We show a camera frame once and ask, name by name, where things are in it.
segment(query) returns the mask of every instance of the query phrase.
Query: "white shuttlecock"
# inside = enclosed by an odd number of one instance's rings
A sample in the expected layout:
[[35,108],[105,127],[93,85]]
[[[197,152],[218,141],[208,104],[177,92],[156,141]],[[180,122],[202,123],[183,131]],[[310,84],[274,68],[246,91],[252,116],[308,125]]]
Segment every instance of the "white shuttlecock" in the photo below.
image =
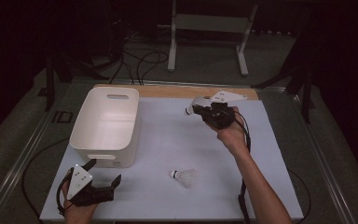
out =
[[177,179],[186,188],[191,188],[196,179],[196,170],[171,171],[170,176]]

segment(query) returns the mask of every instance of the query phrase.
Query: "white plastic bin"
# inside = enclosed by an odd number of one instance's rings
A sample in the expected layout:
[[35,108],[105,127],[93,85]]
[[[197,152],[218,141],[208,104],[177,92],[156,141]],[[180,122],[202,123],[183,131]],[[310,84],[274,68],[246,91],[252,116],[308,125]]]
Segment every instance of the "white plastic bin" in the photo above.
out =
[[97,87],[89,91],[69,140],[85,161],[96,167],[129,167],[138,146],[139,92],[131,88]]

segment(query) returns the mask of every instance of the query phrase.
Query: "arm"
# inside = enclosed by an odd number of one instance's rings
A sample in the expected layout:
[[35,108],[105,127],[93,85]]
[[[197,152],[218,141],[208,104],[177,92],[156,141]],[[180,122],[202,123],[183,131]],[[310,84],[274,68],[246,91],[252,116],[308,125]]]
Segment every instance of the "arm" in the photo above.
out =
[[[236,119],[243,125],[238,113]],[[240,125],[234,122],[228,128],[214,130],[217,132],[217,138],[234,156],[259,223],[292,223],[286,208],[252,159]]]
[[63,202],[63,207],[66,208],[64,212],[65,223],[66,224],[88,224],[91,222],[92,215],[94,214],[95,209],[98,204],[92,204],[89,206],[77,207],[68,200],[66,200],[66,195],[68,193],[69,182],[66,181],[62,186],[62,194],[65,199]]

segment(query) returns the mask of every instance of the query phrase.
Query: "hand-mounted device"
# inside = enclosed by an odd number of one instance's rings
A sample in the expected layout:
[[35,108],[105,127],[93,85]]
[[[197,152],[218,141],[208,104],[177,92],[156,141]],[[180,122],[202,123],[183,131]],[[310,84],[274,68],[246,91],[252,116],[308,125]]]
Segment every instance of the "hand-mounted device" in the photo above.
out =
[[91,185],[92,175],[88,170],[91,169],[97,160],[92,159],[84,166],[76,165],[72,167],[65,178],[62,180],[60,186],[57,189],[57,205],[60,214],[63,215],[66,208],[63,208],[60,202],[60,193],[63,184],[69,181],[68,193],[66,199],[76,206],[88,206],[95,203],[104,203],[113,201],[115,188],[121,182],[121,175],[116,177],[110,187],[95,188]]
[[245,95],[220,91],[211,98],[197,96],[185,109],[186,115],[198,114],[202,120],[216,129],[224,129],[235,121],[235,112],[228,102],[246,100]]

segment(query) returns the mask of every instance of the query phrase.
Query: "dark background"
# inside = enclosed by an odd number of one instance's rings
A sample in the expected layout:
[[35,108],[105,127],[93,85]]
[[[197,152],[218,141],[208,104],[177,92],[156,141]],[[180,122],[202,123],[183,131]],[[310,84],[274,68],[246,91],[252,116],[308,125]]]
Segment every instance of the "dark background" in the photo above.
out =
[[[178,9],[234,16],[246,13],[222,8],[219,1],[208,2],[183,0]],[[0,123],[32,88],[50,50],[62,50],[90,62],[91,56],[112,53],[106,46],[122,41],[123,26],[130,24],[131,29],[157,36],[157,24],[170,24],[171,20],[171,1],[92,3],[0,0]],[[232,1],[232,6],[237,4],[242,2]],[[260,35],[271,31],[297,37],[282,71],[310,64],[313,84],[320,88],[358,160],[358,1],[263,1],[253,29]],[[101,39],[90,40],[90,33],[100,33]]]

